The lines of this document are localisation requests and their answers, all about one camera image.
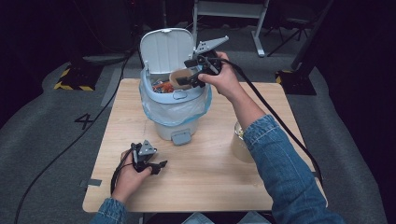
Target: gray carpet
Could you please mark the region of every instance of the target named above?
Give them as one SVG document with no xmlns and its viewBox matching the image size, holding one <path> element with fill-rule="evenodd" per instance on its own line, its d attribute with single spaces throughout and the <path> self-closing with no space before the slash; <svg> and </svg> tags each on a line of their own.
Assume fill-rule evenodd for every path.
<svg viewBox="0 0 396 224">
<path fill-rule="evenodd" d="M 198 39 L 227 35 L 230 40 L 218 50 L 226 51 L 252 81 L 275 82 L 274 72 L 290 69 L 304 40 L 292 40 L 273 57 L 259 58 L 251 30 L 254 27 L 205 29 L 198 33 Z M 261 40 L 265 49 L 280 43 L 277 31 L 261 36 Z M 53 89 L 66 66 L 63 64 L 48 74 L 43 81 L 44 93 L 19 110 L 0 130 L 0 223 L 13 222 L 21 196 L 35 176 L 82 133 L 82 124 L 74 120 L 86 113 L 91 119 L 98 115 L 116 89 L 121 63 L 104 68 L 96 91 Z M 139 77 L 140 70 L 139 58 L 134 55 L 124 76 Z M 347 223 L 387 223 L 377 185 L 334 111 L 323 77 L 314 69 L 310 78 L 318 95 L 288 95 L 288 100 L 307 148 L 323 173 L 330 209 Z M 24 201 L 20 223 L 89 222 L 93 214 L 82 210 L 85 189 L 79 184 L 91 177 L 110 110 L 111 107 L 105 108 L 82 138 L 34 184 Z M 128 223 L 139 223 L 141 216 L 129 214 Z"/>
</svg>

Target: denim jacket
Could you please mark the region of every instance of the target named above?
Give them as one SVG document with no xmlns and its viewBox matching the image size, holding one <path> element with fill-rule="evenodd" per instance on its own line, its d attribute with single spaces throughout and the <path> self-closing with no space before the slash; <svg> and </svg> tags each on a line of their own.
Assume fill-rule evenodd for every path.
<svg viewBox="0 0 396 224">
<path fill-rule="evenodd" d="M 276 223 L 344 223 L 327 209 L 311 170 L 271 115 L 247 127 L 244 141 L 274 201 Z M 124 223 L 125 217 L 124 205 L 110 198 L 91 223 Z"/>
</svg>

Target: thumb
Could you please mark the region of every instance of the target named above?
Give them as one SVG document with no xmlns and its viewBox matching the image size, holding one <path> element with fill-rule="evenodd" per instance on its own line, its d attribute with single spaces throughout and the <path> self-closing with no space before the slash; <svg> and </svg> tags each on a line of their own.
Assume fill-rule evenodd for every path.
<svg viewBox="0 0 396 224">
<path fill-rule="evenodd" d="M 148 166 L 146 169 L 144 169 L 142 172 L 140 172 L 139 174 L 142 176 L 143 179 L 145 179 L 146 177 L 148 177 L 149 175 L 151 175 L 151 171 L 152 171 L 152 167 Z"/>
<path fill-rule="evenodd" d="M 200 79 L 201 81 L 205 82 L 205 83 L 209 83 L 209 84 L 213 84 L 213 76 L 210 76 L 208 74 L 200 74 L 198 76 L 198 79 Z"/>
</svg>

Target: cable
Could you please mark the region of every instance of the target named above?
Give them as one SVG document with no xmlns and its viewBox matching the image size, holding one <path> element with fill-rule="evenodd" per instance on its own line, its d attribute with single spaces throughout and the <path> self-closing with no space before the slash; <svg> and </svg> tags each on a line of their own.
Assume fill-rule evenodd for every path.
<svg viewBox="0 0 396 224">
<path fill-rule="evenodd" d="M 111 184 L 110 184 L 110 194 L 113 194 L 114 189 L 116 188 L 116 183 L 117 179 L 119 178 L 120 170 L 124 168 L 127 165 L 133 165 L 132 163 L 124 164 L 126 161 L 126 158 L 132 151 L 134 150 L 135 144 L 131 146 L 131 148 L 125 153 L 125 155 L 122 157 L 122 160 L 120 161 L 120 164 L 117 166 L 116 170 L 113 173 L 113 176 L 111 177 Z"/>
<path fill-rule="evenodd" d="M 201 16 L 200 18 L 197 19 L 197 26 L 198 26 L 198 21 L 203 18 L 204 16 Z M 187 30 L 187 28 L 189 28 L 190 26 L 192 26 L 194 24 L 194 22 L 188 24 L 187 26 L 184 27 L 184 29 Z"/>
<path fill-rule="evenodd" d="M 119 86 L 120 86 L 120 82 L 123 79 L 123 72 L 125 69 L 125 65 L 128 63 L 128 60 L 131 58 L 133 54 L 130 53 L 129 57 L 127 57 L 124 61 L 124 63 L 122 64 L 121 67 L 121 74 L 120 74 L 120 79 L 119 79 L 119 84 L 117 85 L 117 88 L 114 90 L 112 96 L 110 97 L 110 99 L 107 101 L 106 105 L 102 108 L 102 110 L 99 112 L 99 114 L 93 119 L 93 121 L 90 123 L 90 125 L 87 126 L 87 128 L 68 146 L 66 147 L 61 153 L 59 153 L 36 177 L 35 179 L 31 182 L 31 184 L 29 185 L 29 187 L 27 188 L 27 190 L 23 193 L 23 196 L 20 200 L 20 203 L 18 205 L 17 208 L 17 212 L 15 215 L 15 219 L 14 219 L 14 224 L 18 223 L 18 218 L 21 212 L 21 208 L 23 205 L 23 201 L 26 198 L 27 194 L 29 193 L 30 189 L 32 188 L 32 186 L 35 184 L 35 182 L 38 180 L 38 178 L 40 176 L 42 176 L 50 167 L 53 163 L 55 163 L 68 149 L 70 149 L 70 147 L 72 147 L 90 128 L 91 126 L 99 119 L 99 117 L 102 115 L 102 113 L 105 111 L 105 109 L 108 107 L 108 105 L 111 103 L 111 101 L 113 100 L 114 96 L 116 95 Z"/>
<path fill-rule="evenodd" d="M 100 39 L 99 37 L 95 34 L 95 32 L 93 31 L 93 29 L 91 28 L 90 24 L 88 23 L 87 19 L 84 17 L 84 14 L 82 13 L 81 9 L 79 8 L 78 4 L 76 3 L 75 0 L 73 0 L 74 5 L 76 6 L 76 9 L 79 13 L 79 15 L 81 16 L 81 18 L 84 20 L 85 24 L 87 25 L 88 29 L 91 31 L 91 34 L 93 35 L 93 37 L 98 41 L 98 43 L 105 49 L 108 49 L 111 52 L 114 53 L 124 53 L 125 51 L 131 51 L 134 49 L 134 47 L 131 47 L 130 49 L 127 49 L 125 51 L 119 51 L 116 49 L 112 49 L 110 47 L 108 47 L 107 45 L 105 45 Z"/>
<path fill-rule="evenodd" d="M 320 185 L 323 186 L 323 178 L 321 175 L 321 171 L 319 169 L 318 163 L 315 160 L 315 158 L 312 156 L 312 154 L 306 149 L 306 147 L 298 140 L 298 138 L 291 132 L 289 127 L 283 122 L 283 120 L 279 117 L 279 115 L 275 112 L 275 110 L 265 101 L 265 99 L 262 97 L 260 92 L 256 89 L 256 87 L 253 85 L 253 83 L 248 79 L 248 77 L 245 75 L 245 73 L 242 71 L 242 68 L 236 65 L 235 63 L 232 63 L 226 59 L 222 58 L 208 58 L 208 60 L 220 60 L 222 62 L 225 62 L 233 67 L 238 74 L 247 82 L 249 87 L 256 93 L 257 97 L 259 97 L 260 101 L 265 105 L 265 107 L 268 108 L 268 110 L 271 112 L 271 114 L 276 118 L 276 120 L 279 122 L 279 124 L 285 129 L 285 131 L 289 134 L 289 136 L 294 140 L 295 143 L 305 152 L 305 154 L 309 157 L 309 159 L 312 161 L 312 164 L 314 165 L 315 171 L 318 173 L 318 179 L 320 182 Z"/>
</svg>

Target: person's left hand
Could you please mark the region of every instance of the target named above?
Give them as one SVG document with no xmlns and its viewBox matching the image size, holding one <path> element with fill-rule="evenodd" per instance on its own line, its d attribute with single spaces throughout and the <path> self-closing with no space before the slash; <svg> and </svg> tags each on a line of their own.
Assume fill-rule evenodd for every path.
<svg viewBox="0 0 396 224">
<path fill-rule="evenodd" d="M 124 151 L 121 154 L 121 159 L 124 157 Z M 121 203 L 126 203 L 133 193 L 135 193 L 143 181 L 151 174 L 151 167 L 146 168 L 144 171 L 138 173 L 132 166 L 133 156 L 132 153 L 128 155 L 124 164 L 130 164 L 124 166 L 119 173 L 117 178 L 116 187 L 114 188 L 111 197 Z"/>
</svg>

